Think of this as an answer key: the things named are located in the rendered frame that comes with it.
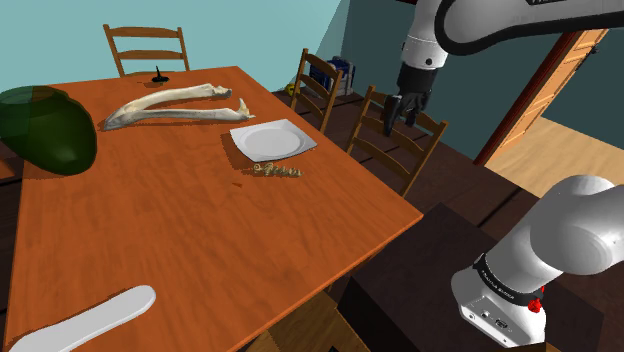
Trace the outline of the pale jawbone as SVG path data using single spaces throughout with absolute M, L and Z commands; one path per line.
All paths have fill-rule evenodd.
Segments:
M 148 94 L 135 99 L 109 115 L 103 125 L 104 131 L 115 130 L 134 124 L 138 121 L 152 118 L 181 118 L 193 120 L 221 120 L 244 121 L 254 118 L 242 98 L 239 99 L 239 108 L 234 111 L 230 108 L 219 109 L 160 109 L 148 110 L 153 105 L 171 102 L 174 100 L 189 100 L 194 98 L 229 98 L 232 90 L 222 86 L 213 86 L 210 83 L 187 88 L 168 89 Z

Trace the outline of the white square plate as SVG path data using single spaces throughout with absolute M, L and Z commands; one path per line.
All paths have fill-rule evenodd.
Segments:
M 251 161 L 289 158 L 317 146 L 317 142 L 288 119 L 231 129 L 236 147 Z

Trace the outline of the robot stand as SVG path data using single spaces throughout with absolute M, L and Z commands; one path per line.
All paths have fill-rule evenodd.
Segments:
M 371 352 L 502 352 L 461 318 L 450 280 L 518 220 L 507 212 L 478 227 L 438 204 L 351 277 L 339 312 Z M 561 352 L 624 352 L 624 263 L 560 276 L 544 308 Z

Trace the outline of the orange wooden door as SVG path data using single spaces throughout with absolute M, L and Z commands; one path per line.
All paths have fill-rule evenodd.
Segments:
M 608 29 L 563 33 L 535 71 L 474 160 L 485 166 L 518 144 L 542 116 L 571 77 L 592 54 Z

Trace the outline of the orange wooden table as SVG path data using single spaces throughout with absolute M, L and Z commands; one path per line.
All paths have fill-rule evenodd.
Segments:
M 145 284 L 136 319 L 76 352 L 231 352 L 420 220 L 421 213 L 232 66 L 171 88 L 232 90 L 254 123 L 286 119 L 315 147 L 299 178 L 256 175 L 226 123 L 152 120 L 99 131 L 92 167 L 23 169 L 4 342 Z

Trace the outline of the blue and white box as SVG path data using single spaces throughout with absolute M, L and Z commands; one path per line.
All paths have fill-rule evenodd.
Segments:
M 337 90 L 337 96 L 352 94 L 352 85 L 356 71 L 355 65 L 339 56 L 334 56 L 331 60 L 328 60 L 327 63 L 336 71 L 340 71 L 342 73 L 342 78 Z M 323 86 L 328 92 L 332 90 L 333 79 L 313 65 L 310 66 L 309 76 Z

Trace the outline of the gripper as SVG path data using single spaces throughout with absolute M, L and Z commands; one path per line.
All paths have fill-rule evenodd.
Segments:
M 387 95 L 383 111 L 383 134 L 389 137 L 397 117 L 405 111 L 405 125 L 413 127 L 421 110 L 426 108 L 435 81 L 435 70 L 401 65 L 397 86 L 399 95 Z

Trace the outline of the white flat oblong board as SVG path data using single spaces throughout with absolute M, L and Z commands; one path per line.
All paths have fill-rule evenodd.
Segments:
M 145 313 L 155 300 L 151 286 L 133 287 L 71 318 L 24 335 L 8 352 L 70 352 Z

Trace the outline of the small beige spiral tool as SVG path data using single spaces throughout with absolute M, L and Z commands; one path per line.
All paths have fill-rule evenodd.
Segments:
M 252 170 L 254 173 L 263 174 L 264 176 L 301 177 L 303 175 L 303 172 L 299 169 L 286 168 L 285 166 L 279 166 L 273 162 L 254 164 Z

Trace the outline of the wooden ladder-back chair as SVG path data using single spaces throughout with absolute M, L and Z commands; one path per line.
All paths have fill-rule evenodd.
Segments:
M 123 60 L 180 60 L 184 63 L 186 71 L 190 70 L 183 30 L 178 27 L 176 30 L 160 27 L 116 27 L 111 28 L 108 24 L 103 25 L 103 30 L 109 44 L 112 57 L 114 59 L 120 77 L 142 75 L 142 72 L 126 73 L 122 64 Z M 119 51 L 115 38 L 175 38 L 179 41 L 180 50 L 126 50 Z
M 309 63 L 311 67 L 315 67 L 322 73 L 326 74 L 330 79 L 331 89 L 328 90 L 322 86 L 319 82 L 314 80 L 309 74 L 304 73 L 305 64 Z M 296 109 L 297 102 L 300 101 L 306 106 L 310 112 L 312 112 L 320 121 L 319 131 L 324 134 L 328 120 L 331 114 L 331 110 L 336 98 L 336 94 L 339 88 L 339 83 L 342 79 L 342 72 L 338 71 L 327 61 L 322 60 L 314 54 L 310 54 L 307 48 L 302 50 L 301 59 L 298 66 L 298 71 L 295 76 L 295 83 L 293 93 L 291 96 L 290 108 Z M 314 102 L 312 102 L 307 96 L 300 92 L 300 85 L 304 83 L 312 91 L 316 92 L 321 98 L 325 100 L 327 106 L 324 111 L 321 110 Z
M 432 136 L 429 139 L 429 143 L 425 148 L 419 146 L 415 141 L 410 139 L 405 134 L 399 132 L 396 128 L 390 128 L 390 134 L 388 138 L 392 140 L 398 147 L 407 150 L 416 159 L 414 167 L 411 170 L 408 170 L 400 162 L 393 158 L 388 152 L 383 151 L 370 141 L 362 139 L 360 137 L 360 130 L 362 126 L 365 126 L 366 128 L 376 132 L 379 135 L 385 135 L 384 123 L 389 121 L 390 116 L 390 113 L 387 111 L 387 109 L 384 109 L 384 112 L 379 118 L 373 118 L 369 116 L 367 112 L 369 110 L 371 102 L 385 105 L 386 103 L 389 103 L 391 101 L 391 98 L 391 95 L 378 92 L 374 85 L 370 85 L 368 87 L 364 101 L 359 111 L 359 115 L 355 121 L 354 127 L 351 131 L 347 145 L 345 147 L 345 152 L 347 154 L 351 154 L 353 147 L 357 146 L 359 149 L 363 150 L 373 159 L 376 159 L 386 168 L 393 171 L 404 182 L 404 185 L 401 190 L 398 191 L 398 194 L 400 194 L 402 197 L 405 197 L 413 186 L 417 176 L 420 174 L 424 165 L 433 153 L 433 150 L 440 141 L 448 126 L 448 122 L 445 120 L 435 122 L 425 112 L 420 112 L 415 117 L 416 126 L 418 126 L 420 129 L 424 129 L 432 133 Z

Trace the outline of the dark green domed shell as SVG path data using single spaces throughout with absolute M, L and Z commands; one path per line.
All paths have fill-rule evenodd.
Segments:
M 50 86 L 0 93 L 0 142 L 36 167 L 64 176 L 88 170 L 97 155 L 89 112 L 65 91 Z

